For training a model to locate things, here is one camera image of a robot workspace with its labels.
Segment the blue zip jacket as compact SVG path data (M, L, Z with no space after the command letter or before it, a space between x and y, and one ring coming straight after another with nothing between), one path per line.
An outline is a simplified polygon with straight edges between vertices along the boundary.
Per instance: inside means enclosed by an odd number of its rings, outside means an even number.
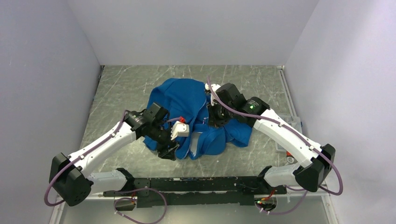
M183 117L189 125L189 136L176 138L180 145L175 152L177 159L219 155L227 143L237 147L249 145L252 128L247 124L232 119L223 127L208 125L209 102L205 83L189 78L169 78L151 91L147 106L157 103L170 112L172 124L175 118Z

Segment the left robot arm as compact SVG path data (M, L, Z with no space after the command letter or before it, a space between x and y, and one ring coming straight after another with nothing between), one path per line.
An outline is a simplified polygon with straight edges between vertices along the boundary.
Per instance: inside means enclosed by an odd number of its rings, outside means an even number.
M89 195L99 192L130 195L136 190L135 178L126 169L95 173L95 168L141 137L157 142L156 150L160 158L175 160L175 151L179 147L175 127L183 123L183 117L170 118L170 112L156 103L140 112L125 110L121 120L90 145L70 155L59 153L52 159L45 204L57 205L49 202L50 189L54 189L62 202L69 206L78 205Z

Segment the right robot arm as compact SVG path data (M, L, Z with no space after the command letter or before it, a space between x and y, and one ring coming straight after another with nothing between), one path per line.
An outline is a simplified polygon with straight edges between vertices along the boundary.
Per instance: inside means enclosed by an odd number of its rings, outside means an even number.
M258 97L246 99L234 84L205 84L210 95L208 124L222 127L235 119L269 136L297 161L282 167L267 166L257 176L257 187L264 194L281 185L299 185L316 192L332 168L335 148L307 138L284 121Z

